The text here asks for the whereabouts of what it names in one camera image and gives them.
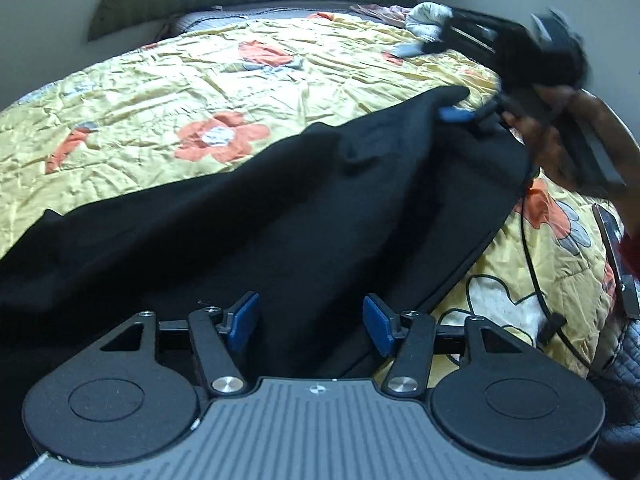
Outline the person's right hand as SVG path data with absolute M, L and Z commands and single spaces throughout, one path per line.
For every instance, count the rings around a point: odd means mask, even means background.
M 570 87 L 538 87 L 503 114 L 530 158 L 554 183 L 617 209 L 626 233 L 639 235 L 639 144 L 605 102 Z

